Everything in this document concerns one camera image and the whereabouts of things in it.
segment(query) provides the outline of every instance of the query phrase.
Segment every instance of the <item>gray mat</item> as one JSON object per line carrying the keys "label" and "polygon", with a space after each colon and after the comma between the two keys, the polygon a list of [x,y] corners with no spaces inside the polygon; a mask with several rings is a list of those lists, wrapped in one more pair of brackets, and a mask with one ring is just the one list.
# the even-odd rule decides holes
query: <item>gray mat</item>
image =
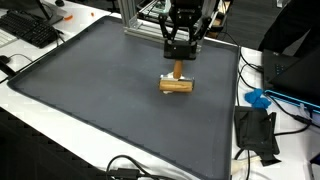
{"label": "gray mat", "polygon": [[159,76],[174,62],[162,46],[105,17],[8,85],[201,179],[228,179],[238,49],[206,42],[184,66],[195,90],[165,95]]}

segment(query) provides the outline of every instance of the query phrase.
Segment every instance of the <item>wooden object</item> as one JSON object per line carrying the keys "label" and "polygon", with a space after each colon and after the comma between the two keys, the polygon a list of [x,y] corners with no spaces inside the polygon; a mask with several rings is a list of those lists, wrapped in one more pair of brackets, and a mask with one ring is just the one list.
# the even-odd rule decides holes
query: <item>wooden object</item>
{"label": "wooden object", "polygon": [[179,79],[182,75],[182,60],[176,60],[173,69],[173,78]]}
{"label": "wooden object", "polygon": [[159,89],[160,91],[192,92],[193,81],[161,80]]}

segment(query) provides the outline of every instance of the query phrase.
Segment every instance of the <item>desk surface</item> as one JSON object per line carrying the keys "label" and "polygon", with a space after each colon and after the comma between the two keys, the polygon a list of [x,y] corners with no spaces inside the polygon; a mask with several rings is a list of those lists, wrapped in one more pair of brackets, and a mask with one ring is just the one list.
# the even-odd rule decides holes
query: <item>desk surface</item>
{"label": "desk surface", "polygon": [[[63,9],[68,13],[73,14],[74,18],[71,21],[62,21],[55,25],[57,29],[65,33],[65,39],[72,38],[95,20],[110,14],[106,11],[73,4],[68,1],[65,1],[65,4]],[[18,40],[9,46],[1,48],[0,53],[7,56],[20,53],[36,60],[53,48],[55,48],[55,44],[51,44],[45,49],[37,49],[22,40]],[[261,64],[260,52],[246,48],[242,48],[242,51],[247,61],[254,64]],[[23,57],[15,56],[9,66],[14,70],[18,70],[28,63],[29,62]],[[254,70],[246,68],[243,76],[249,84],[254,85],[255,87],[261,87],[261,75],[254,72]],[[0,79],[2,80],[5,77],[6,76],[0,72]],[[250,89],[243,83],[239,84],[240,103],[243,106],[249,106],[249,104],[241,98],[249,91]],[[6,83],[0,84],[0,94],[0,106],[3,109],[97,167],[105,169],[108,162],[114,156],[126,154],[150,167],[152,169],[152,171],[150,171],[151,173],[168,175],[176,178],[180,177],[180,179],[181,177],[196,179],[189,173],[177,169],[157,157],[12,91],[8,88]],[[281,103],[281,105],[288,111],[299,114],[298,108],[284,103]],[[268,112],[278,113],[276,132],[293,131],[304,126],[282,113],[275,105],[271,105]],[[269,167],[262,167],[259,163],[253,164],[251,166],[252,171],[250,179],[310,179],[307,162],[312,155],[315,155],[320,151],[320,141],[317,140],[320,136],[319,134],[319,131],[311,128],[300,134],[277,137],[280,148],[280,154],[277,158],[282,160],[282,163]],[[233,134],[232,145],[232,154],[234,156],[239,150],[236,146],[235,134]],[[116,161],[114,165],[121,165],[122,167],[132,166],[125,160]],[[244,179],[245,176],[246,169],[243,169],[234,176],[233,179]]]}

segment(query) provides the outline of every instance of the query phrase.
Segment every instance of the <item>blue object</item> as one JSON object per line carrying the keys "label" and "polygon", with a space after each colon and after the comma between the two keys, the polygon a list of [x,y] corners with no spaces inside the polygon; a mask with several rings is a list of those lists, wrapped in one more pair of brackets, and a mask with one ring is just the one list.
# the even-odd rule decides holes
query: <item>blue object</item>
{"label": "blue object", "polygon": [[262,93],[262,89],[255,89],[253,92],[245,94],[244,98],[254,108],[267,109],[271,102],[267,98],[261,98]]}

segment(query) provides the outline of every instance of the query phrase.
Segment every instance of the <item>wooden block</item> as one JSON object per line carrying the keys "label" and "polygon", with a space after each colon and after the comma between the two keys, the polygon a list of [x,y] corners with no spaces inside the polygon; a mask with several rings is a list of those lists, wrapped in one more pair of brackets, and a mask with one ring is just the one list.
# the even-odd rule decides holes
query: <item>wooden block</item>
{"label": "wooden block", "polygon": [[169,81],[161,80],[159,84],[160,91],[173,91],[173,92],[192,92],[192,81]]}

